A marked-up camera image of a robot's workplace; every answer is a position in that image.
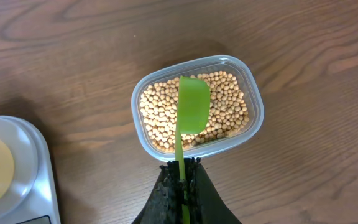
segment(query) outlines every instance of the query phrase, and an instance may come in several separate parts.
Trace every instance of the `scoop handle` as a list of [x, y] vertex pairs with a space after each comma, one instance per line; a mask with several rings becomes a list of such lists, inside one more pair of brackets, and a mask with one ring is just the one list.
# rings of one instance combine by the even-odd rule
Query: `scoop handle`
[[[183, 148], [181, 146], [181, 134], [178, 123], [175, 133], [175, 160], [179, 162], [179, 177], [181, 180], [186, 180], [185, 159], [183, 157]], [[187, 200], [187, 192], [184, 192], [185, 200]], [[190, 212], [186, 205], [181, 205], [183, 224], [190, 224]]]

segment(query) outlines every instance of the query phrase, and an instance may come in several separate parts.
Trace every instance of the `scale platform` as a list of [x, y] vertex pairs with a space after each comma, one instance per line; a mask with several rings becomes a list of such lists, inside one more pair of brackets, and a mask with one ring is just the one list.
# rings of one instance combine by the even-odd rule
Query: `scale platform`
[[31, 123], [0, 116], [0, 140], [15, 162], [13, 181], [0, 199], [0, 224], [60, 224], [47, 143]]

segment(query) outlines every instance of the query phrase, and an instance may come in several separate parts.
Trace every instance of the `green plastic scoop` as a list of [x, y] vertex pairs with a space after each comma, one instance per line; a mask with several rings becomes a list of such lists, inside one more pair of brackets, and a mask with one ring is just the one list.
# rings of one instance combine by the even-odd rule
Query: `green plastic scoop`
[[[204, 130], [209, 115], [209, 86], [196, 78], [180, 77], [175, 136], [175, 159], [179, 162], [180, 179], [186, 179], [181, 134], [198, 134]], [[190, 214], [182, 205], [183, 223], [190, 224]]]

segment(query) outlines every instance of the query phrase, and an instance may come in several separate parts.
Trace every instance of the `wooden table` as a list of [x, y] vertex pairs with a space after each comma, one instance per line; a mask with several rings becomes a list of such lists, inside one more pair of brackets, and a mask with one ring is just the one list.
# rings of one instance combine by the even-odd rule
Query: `wooden table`
[[0, 114], [54, 157], [65, 223], [130, 223], [161, 162], [140, 145], [145, 75], [216, 54], [265, 106], [245, 144], [202, 160], [243, 223], [358, 223], [358, 0], [0, 0]]

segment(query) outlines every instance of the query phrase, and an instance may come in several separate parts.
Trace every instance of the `clear plastic container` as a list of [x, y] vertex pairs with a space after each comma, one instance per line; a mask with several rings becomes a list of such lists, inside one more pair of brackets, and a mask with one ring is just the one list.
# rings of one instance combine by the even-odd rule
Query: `clear plastic container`
[[189, 62], [173, 65], [147, 75], [136, 85], [132, 94], [131, 106], [134, 117], [135, 127], [140, 143], [143, 148], [154, 158], [160, 161], [175, 160], [175, 153], [162, 152], [152, 144], [142, 113], [140, 112], [140, 95], [147, 87], [156, 82], [166, 82], [169, 79], [199, 73], [211, 73], [216, 71], [226, 71], [236, 76], [239, 88], [244, 92], [244, 102], [247, 104], [248, 117], [250, 121], [235, 136], [210, 141], [198, 146], [194, 146], [184, 151], [185, 157], [206, 157], [228, 149], [231, 149], [248, 139], [250, 139], [262, 125], [264, 119], [264, 106], [256, 82], [249, 68], [239, 59], [228, 55], [215, 55], [205, 58], [192, 60]]

